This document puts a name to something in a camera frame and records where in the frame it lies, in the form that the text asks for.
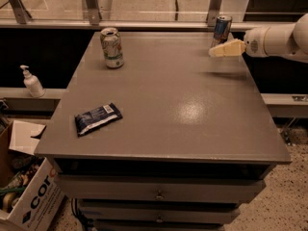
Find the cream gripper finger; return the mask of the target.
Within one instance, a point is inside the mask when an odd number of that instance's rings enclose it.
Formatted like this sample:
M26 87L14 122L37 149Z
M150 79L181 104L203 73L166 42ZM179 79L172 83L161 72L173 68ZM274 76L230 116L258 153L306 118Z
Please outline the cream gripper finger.
M231 39L209 49L210 57L236 57L241 56L246 46L240 39Z

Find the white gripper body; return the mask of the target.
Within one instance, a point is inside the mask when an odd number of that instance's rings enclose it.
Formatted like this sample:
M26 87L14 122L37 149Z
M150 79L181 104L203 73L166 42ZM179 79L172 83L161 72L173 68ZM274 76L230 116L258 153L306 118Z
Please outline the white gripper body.
M244 34L244 43L246 46L245 52L250 57L265 58L267 56L264 43L268 29L269 29L268 27L258 27L245 32Z

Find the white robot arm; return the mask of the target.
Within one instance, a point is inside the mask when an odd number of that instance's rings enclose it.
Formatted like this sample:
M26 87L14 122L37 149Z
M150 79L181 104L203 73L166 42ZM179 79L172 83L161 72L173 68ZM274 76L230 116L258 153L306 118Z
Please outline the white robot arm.
M244 39L231 39L209 49L210 57L281 57L308 63L308 14L297 22L247 30Z

